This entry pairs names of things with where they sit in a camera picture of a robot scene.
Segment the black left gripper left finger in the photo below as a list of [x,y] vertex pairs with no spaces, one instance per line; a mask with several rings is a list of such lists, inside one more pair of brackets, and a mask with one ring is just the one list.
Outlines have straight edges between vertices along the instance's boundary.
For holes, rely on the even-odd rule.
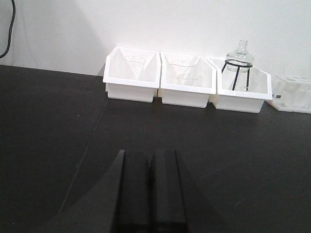
[[149,164],[143,151],[120,150],[121,184],[116,212],[116,233],[150,232]]

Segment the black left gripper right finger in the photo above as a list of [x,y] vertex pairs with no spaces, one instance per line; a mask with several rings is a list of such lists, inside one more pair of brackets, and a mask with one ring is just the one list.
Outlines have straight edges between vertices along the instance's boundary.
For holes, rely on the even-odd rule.
[[154,233],[188,231],[174,150],[156,150],[150,167],[151,225]]

